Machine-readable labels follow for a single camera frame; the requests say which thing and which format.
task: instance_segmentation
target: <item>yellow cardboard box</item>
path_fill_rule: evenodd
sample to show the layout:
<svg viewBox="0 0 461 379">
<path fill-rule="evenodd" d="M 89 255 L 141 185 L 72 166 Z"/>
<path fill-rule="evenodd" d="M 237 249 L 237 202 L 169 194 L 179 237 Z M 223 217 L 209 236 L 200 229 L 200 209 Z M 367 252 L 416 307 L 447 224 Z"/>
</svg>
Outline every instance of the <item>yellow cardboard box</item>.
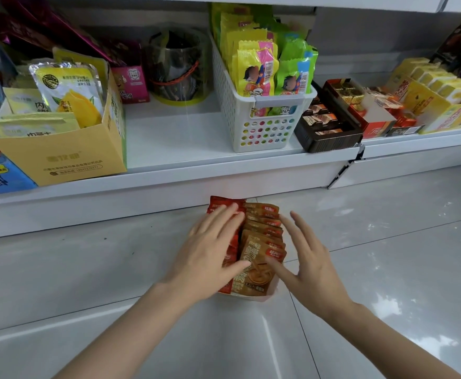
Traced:
<svg viewBox="0 0 461 379">
<path fill-rule="evenodd" d="M 12 112 L 4 101 L 0 118 L 7 114 Z M 126 172 L 125 118 L 111 71 L 100 124 L 59 134 L 0 138 L 0 151 L 39 186 Z"/>
<path fill-rule="evenodd" d="M 418 125 L 424 125 L 420 134 L 461 127 L 461 103 L 446 101 L 427 86 L 401 73 L 400 68 L 393 72 L 385 89 L 398 96 L 399 101 L 416 115 Z"/>
</svg>

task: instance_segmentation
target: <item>pink box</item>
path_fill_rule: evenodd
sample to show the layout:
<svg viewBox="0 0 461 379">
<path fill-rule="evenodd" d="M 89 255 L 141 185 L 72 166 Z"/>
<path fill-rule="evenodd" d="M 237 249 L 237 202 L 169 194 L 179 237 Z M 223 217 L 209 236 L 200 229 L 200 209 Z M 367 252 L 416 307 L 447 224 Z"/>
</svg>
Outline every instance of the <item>pink box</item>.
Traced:
<svg viewBox="0 0 461 379">
<path fill-rule="evenodd" d="M 150 102 L 145 74 L 141 66 L 111 68 L 122 103 Z"/>
</svg>

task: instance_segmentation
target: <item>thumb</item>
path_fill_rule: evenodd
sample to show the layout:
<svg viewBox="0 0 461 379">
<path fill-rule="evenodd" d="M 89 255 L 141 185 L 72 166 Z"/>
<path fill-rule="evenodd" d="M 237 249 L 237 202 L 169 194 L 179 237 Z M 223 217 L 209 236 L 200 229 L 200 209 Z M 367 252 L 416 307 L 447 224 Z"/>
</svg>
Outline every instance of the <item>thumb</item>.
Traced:
<svg viewBox="0 0 461 379">
<path fill-rule="evenodd" d="M 250 261 L 237 261 L 232 263 L 230 266 L 223 268 L 223 274 L 225 275 L 225 281 L 231 280 L 236 275 L 242 273 L 244 269 L 250 266 L 252 263 Z"/>
<path fill-rule="evenodd" d="M 297 276 L 289 271 L 282 263 L 279 263 L 275 258 L 265 256 L 265 261 L 274 270 L 283 282 L 286 288 L 292 291 L 294 285 L 297 284 Z"/>
</svg>

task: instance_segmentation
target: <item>floor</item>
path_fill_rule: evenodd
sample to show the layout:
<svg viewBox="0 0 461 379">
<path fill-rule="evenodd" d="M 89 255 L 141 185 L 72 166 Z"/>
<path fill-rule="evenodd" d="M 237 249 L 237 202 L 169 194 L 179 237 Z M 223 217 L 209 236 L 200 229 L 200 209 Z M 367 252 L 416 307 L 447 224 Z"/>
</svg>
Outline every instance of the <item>floor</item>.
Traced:
<svg viewBox="0 0 461 379">
<path fill-rule="evenodd" d="M 257 199 L 303 215 L 353 300 L 461 373 L 461 166 Z M 205 210 L 0 238 L 0 378 L 55 374 L 164 274 Z M 281 283 L 265 303 L 194 306 L 137 377 L 382 378 Z"/>
</svg>

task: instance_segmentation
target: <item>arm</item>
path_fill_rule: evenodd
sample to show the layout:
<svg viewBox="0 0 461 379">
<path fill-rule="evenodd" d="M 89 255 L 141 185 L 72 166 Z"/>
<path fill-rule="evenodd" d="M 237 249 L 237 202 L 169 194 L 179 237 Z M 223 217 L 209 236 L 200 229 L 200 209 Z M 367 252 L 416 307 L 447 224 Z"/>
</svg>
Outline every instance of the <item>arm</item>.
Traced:
<svg viewBox="0 0 461 379">
<path fill-rule="evenodd" d="M 178 319 L 196 302 L 210 297 L 249 266 L 222 267 L 228 244 L 244 219 L 233 204 L 203 217 L 166 277 L 90 343 L 53 379 L 127 379 L 132 377 Z"/>
<path fill-rule="evenodd" d="M 291 293 L 369 359 L 387 379 L 461 379 L 461 375 L 389 327 L 348 296 L 328 249 L 309 225 L 292 212 L 281 217 L 298 253 L 292 274 L 274 259 L 268 263 Z"/>
</svg>

